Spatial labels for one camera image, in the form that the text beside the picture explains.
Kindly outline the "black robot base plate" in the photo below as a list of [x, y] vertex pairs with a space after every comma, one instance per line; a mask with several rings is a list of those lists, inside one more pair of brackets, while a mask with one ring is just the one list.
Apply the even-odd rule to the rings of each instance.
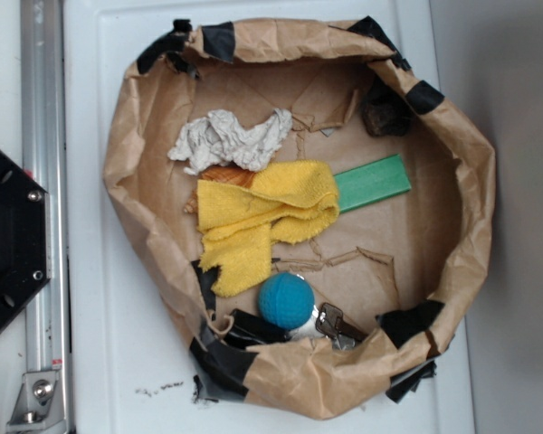
[[0, 150], [0, 334], [50, 280], [47, 198]]

